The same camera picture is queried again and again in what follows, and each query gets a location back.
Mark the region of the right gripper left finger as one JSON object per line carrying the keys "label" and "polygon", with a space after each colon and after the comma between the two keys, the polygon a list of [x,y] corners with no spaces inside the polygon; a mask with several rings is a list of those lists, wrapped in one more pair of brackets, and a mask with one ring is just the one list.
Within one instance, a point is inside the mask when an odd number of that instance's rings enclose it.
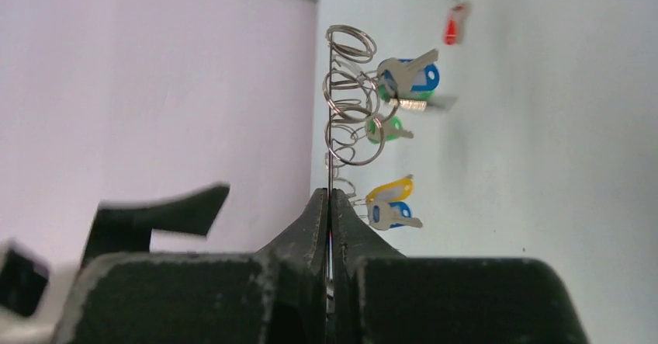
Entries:
{"label": "right gripper left finger", "polygon": [[327,191],[252,253],[116,252],[79,269],[56,343],[323,343]]}

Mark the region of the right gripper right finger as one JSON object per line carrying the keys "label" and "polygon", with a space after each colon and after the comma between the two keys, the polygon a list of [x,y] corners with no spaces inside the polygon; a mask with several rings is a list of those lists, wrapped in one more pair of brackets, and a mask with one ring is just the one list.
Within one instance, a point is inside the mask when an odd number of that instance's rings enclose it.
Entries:
{"label": "right gripper right finger", "polygon": [[563,281],[528,258],[403,255],[331,192],[338,343],[585,343]]}

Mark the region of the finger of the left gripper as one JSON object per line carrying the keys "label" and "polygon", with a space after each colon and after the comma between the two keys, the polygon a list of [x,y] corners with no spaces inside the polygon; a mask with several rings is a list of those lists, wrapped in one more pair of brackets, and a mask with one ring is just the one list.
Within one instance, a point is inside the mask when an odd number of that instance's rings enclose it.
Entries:
{"label": "finger of the left gripper", "polygon": [[149,252],[154,230],[206,237],[229,192],[228,184],[219,183],[156,203],[99,205],[80,268],[109,253]]}

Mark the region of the large metal keyring plate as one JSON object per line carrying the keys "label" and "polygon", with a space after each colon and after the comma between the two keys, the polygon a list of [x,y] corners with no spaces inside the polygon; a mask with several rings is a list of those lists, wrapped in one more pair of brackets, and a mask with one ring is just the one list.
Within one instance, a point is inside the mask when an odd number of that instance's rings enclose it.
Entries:
{"label": "large metal keyring plate", "polygon": [[[334,24],[325,33],[329,49],[329,69],[321,81],[328,118],[324,127],[324,164],[328,192],[336,182],[348,187],[348,196],[356,196],[356,186],[341,176],[343,167],[362,167],[374,162],[386,145],[383,119],[377,116],[381,100],[378,78],[364,66],[377,53],[377,44],[366,32],[349,25]],[[366,158],[358,157],[358,145],[366,141],[366,124],[372,122],[379,133],[376,150]]]}

